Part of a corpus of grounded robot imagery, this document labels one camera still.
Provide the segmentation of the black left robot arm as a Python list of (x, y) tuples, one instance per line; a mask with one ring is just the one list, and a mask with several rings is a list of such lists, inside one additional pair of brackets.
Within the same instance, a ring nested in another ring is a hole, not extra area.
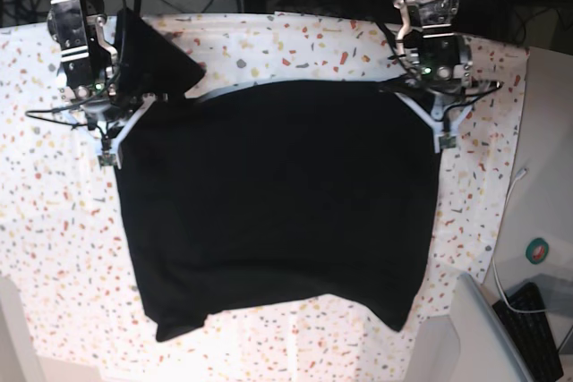
[(453, 31), (459, 0), (393, 0), (401, 27), (389, 42), (404, 73), (384, 81), (432, 130), (437, 153), (457, 146), (459, 125), (481, 99), (503, 87), (477, 80), (471, 47)]

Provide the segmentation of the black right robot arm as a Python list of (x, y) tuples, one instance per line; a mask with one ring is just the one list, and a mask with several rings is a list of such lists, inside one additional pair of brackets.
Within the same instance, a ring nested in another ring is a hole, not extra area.
[(141, 18), (142, 0), (121, 0), (115, 40), (105, 36), (103, 0), (50, 0), (47, 26), (60, 47), (57, 87), (64, 104), (26, 116), (84, 129), (101, 166), (122, 165), (121, 144), (155, 102), (167, 41)]

